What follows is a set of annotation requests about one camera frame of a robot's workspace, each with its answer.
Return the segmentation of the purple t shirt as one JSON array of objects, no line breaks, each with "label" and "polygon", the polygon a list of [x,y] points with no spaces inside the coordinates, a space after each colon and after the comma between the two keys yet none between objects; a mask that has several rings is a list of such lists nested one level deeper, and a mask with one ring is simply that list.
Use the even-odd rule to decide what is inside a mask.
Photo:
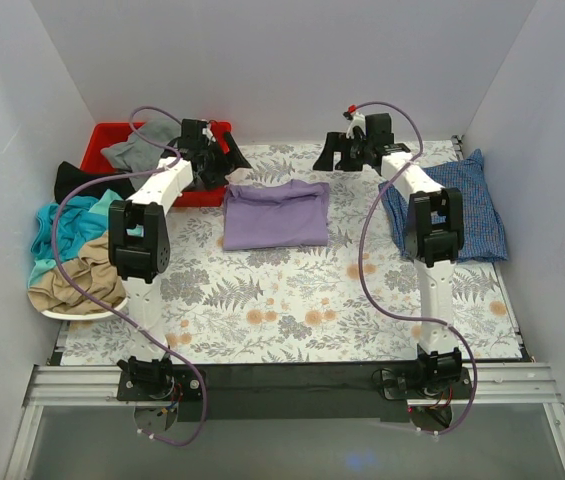
[{"label": "purple t shirt", "polygon": [[223,248],[325,246],[330,185],[293,179],[274,187],[231,185],[224,198]]}]

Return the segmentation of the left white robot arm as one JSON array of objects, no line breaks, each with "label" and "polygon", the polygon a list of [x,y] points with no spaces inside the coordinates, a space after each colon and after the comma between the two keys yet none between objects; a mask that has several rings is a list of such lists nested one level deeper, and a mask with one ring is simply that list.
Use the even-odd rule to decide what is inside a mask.
[{"label": "left white robot arm", "polygon": [[200,396],[200,381],[176,368],[166,351],[161,280],[170,263],[166,215],[178,197],[199,182],[211,190],[250,164],[232,135],[232,125],[216,120],[181,121],[180,136],[165,149],[157,169],[128,199],[109,208],[109,261],[126,290],[126,317],[135,329],[130,358],[118,362],[142,397],[177,401]]}]

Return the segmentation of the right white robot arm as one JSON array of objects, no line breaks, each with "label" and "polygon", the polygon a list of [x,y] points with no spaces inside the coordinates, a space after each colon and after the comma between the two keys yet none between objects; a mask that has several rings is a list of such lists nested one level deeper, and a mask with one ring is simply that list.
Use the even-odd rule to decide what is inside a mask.
[{"label": "right white robot arm", "polygon": [[417,156],[394,139],[388,113],[364,115],[355,106],[344,113],[345,132],[329,132],[314,163],[317,171],[357,172],[373,168],[407,203],[403,232],[421,299],[416,358],[380,373],[392,394],[419,391],[437,397],[461,379],[462,353],[453,327],[452,277],[464,245],[463,200],[416,164]]}]

